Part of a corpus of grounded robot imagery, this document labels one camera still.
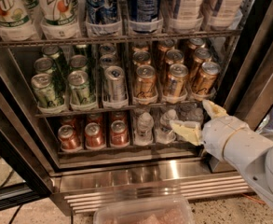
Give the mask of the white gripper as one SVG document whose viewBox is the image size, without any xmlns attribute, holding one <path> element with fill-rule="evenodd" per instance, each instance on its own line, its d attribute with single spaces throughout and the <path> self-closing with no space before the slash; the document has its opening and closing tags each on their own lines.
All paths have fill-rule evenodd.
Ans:
<svg viewBox="0 0 273 224">
<path fill-rule="evenodd" d="M 249 125 L 234 117 L 227 116 L 221 106 L 210 100 L 202 101 L 203 108 L 212 120 L 208 121 L 201 131 L 201 125 L 195 121 L 171 120 L 170 126 L 185 141 L 199 146 L 203 141 L 204 148 L 217 160 L 224 161 L 224 149 L 227 140 L 241 129 Z"/>
</svg>

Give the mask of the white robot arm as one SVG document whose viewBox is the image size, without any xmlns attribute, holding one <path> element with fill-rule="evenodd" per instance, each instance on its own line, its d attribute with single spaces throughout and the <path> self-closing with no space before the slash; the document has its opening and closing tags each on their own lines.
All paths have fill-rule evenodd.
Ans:
<svg viewBox="0 0 273 224">
<path fill-rule="evenodd" d="M 226 113 L 210 100 L 202 102 L 210 120 L 172 120 L 173 131 L 194 145 L 203 145 L 218 161 L 233 166 L 245 182 L 273 209 L 273 141 Z"/>
</svg>

